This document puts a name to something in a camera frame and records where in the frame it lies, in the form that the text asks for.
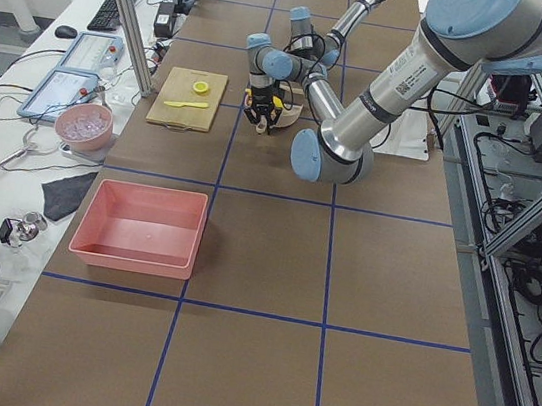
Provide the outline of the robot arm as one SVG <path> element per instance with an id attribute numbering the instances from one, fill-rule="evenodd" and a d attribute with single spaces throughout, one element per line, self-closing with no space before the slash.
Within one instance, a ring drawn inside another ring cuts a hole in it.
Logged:
<path id="1" fill-rule="evenodd" d="M 542 0 L 429 0 L 412 42 L 347 107 L 333 92 L 327 69 L 349 34 L 385 0 L 355 0 L 325 36 L 307 8 L 292 8 L 291 48 L 280 51 L 265 33 L 247 42 L 252 124 L 272 127 L 280 81 L 302 85 L 318 129 L 299 131 L 290 150 L 305 181 L 350 184 L 369 173 L 371 140 L 389 131 L 414 102 L 449 73 L 475 64 L 487 74 L 542 72 Z"/>
<path id="2" fill-rule="evenodd" d="M 325 35 L 317 33 L 308 7 L 290 10 L 290 41 L 286 53 L 332 67 L 342 54 L 342 48 L 352 31 L 377 6 L 386 0 L 355 0 Z"/>

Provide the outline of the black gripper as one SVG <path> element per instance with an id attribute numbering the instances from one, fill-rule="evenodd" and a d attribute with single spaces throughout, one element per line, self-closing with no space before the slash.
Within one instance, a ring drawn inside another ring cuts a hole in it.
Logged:
<path id="1" fill-rule="evenodd" d="M 274 110 L 274 88 L 272 86 L 254 87 L 245 90 L 243 109 L 247 120 L 256 124 L 258 118 L 266 117 L 265 133 L 270 135 L 281 117 L 281 110 Z"/>

